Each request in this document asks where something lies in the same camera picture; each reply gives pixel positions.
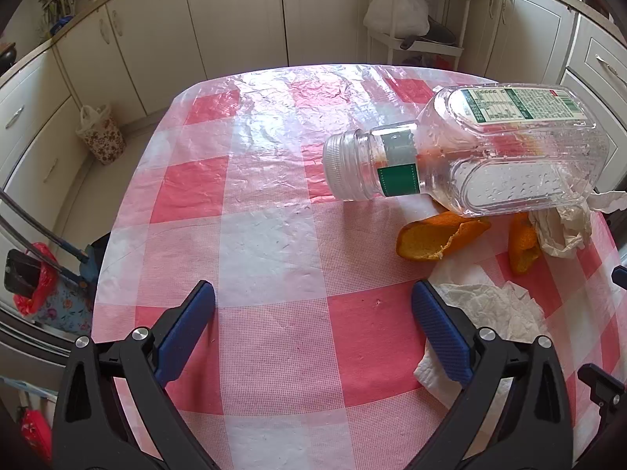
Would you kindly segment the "white storage rack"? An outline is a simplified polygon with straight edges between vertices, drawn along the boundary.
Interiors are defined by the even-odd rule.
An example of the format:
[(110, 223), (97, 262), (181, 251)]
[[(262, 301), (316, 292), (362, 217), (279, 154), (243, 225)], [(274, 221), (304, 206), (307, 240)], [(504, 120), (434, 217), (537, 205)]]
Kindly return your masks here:
[(385, 50), (385, 63), (403, 53), (410, 60), (429, 58), (456, 70), (463, 54), (472, 0), (369, 0), (363, 25), (367, 32), (367, 60), (373, 47)]

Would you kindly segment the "white paper ball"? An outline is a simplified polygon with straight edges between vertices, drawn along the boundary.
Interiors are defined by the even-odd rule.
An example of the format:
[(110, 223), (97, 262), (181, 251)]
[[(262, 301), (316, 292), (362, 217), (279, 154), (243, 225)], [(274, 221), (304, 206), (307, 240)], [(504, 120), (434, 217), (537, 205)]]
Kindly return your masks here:
[(609, 214), (625, 209), (625, 191), (592, 192), (579, 205), (531, 211), (528, 218), (544, 253), (554, 258), (572, 259), (591, 241), (593, 212)]

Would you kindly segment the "floral small bag on floor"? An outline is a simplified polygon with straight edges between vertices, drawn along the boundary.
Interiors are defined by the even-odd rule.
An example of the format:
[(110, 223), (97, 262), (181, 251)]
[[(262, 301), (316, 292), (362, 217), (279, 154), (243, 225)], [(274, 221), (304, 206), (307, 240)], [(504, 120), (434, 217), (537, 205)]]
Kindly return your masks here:
[(111, 105), (98, 107), (83, 105), (80, 110), (78, 136), (99, 163), (108, 166), (125, 151), (127, 144), (112, 116)]

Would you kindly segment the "white kitchen base cabinets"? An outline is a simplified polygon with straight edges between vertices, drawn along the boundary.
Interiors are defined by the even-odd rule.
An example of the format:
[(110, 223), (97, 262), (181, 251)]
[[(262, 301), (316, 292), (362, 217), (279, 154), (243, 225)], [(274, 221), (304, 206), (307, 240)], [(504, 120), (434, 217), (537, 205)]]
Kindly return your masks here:
[(195, 83), (265, 68), (361, 63), (368, 0), (94, 0), (1, 79), (9, 178), (67, 102), (132, 124)]

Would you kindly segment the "white plastic bag on rack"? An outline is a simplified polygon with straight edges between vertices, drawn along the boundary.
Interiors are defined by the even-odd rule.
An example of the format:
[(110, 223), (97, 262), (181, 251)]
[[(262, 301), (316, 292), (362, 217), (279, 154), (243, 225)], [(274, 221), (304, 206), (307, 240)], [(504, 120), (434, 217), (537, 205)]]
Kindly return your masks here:
[[(395, 0), (395, 36), (425, 36), (430, 29), (426, 0)], [(392, 0), (371, 0), (363, 25), (371, 31), (388, 34), (392, 24)]]

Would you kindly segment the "red plastic bag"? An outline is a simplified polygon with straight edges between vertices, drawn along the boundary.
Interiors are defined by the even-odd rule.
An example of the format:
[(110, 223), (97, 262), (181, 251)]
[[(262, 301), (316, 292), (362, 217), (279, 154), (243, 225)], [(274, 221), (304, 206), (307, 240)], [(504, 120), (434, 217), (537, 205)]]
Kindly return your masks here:
[(31, 253), (11, 249), (6, 256), (4, 287), (13, 295), (18, 312), (32, 316), (40, 311), (56, 288), (55, 268)]

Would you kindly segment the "clear plastic bottle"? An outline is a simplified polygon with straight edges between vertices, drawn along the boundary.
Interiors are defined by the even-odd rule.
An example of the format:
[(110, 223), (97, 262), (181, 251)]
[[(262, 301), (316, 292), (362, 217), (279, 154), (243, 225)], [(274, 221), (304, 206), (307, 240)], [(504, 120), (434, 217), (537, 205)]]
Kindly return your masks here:
[(462, 217), (578, 205), (609, 140), (572, 90), (537, 84), (444, 87), (406, 122), (330, 136), (322, 163), (342, 201), (426, 194)]

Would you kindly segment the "curled orange peel piece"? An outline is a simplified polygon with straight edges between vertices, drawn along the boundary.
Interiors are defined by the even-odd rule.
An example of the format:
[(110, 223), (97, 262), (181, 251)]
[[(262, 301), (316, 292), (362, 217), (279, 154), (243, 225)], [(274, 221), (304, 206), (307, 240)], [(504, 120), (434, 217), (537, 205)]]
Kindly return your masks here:
[(535, 226), (527, 212), (511, 217), (508, 228), (508, 258), (515, 275), (525, 274), (540, 257), (541, 250)]

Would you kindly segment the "pink checkered tablecloth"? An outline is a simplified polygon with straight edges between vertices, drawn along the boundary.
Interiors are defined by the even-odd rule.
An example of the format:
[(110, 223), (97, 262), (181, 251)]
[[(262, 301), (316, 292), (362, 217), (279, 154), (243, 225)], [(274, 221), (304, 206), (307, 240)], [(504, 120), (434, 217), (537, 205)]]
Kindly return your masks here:
[(438, 263), (395, 251), (426, 196), (339, 202), (325, 139), (415, 118), (470, 76), (323, 65), (242, 73), (180, 91), (143, 153), (112, 228), (92, 336), (124, 338), (200, 280), (218, 309), (168, 394), (224, 469), (400, 469), (445, 415), (413, 373), (424, 337), (409, 295), (421, 278), (504, 286), (542, 308), (566, 377), (577, 449), (598, 410), (577, 369), (626, 376), (620, 255), (601, 215), (572, 259), (515, 276), (508, 220)]

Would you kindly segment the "flat white tissue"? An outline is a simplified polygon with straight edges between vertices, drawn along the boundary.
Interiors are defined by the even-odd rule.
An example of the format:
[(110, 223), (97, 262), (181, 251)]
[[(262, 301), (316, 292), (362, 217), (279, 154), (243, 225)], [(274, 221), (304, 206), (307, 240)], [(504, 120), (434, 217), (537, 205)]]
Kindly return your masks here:
[[(480, 340), (530, 344), (537, 336), (548, 334), (540, 305), (527, 290), (510, 281), (503, 286), (442, 283), (433, 287), (448, 306), (460, 308), (474, 325), (474, 372), (479, 360)], [(448, 379), (428, 341), (415, 370), (415, 378), (447, 407), (453, 405), (461, 388), (466, 386)]]

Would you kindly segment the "white drawer cabinet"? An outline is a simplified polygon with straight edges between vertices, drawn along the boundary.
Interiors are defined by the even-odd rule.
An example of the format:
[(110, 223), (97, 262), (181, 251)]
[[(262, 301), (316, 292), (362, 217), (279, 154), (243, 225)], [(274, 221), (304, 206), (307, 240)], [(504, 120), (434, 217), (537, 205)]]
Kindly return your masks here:
[(617, 189), (626, 177), (626, 47), (579, 15), (561, 83), (587, 104), (609, 140), (597, 189)]

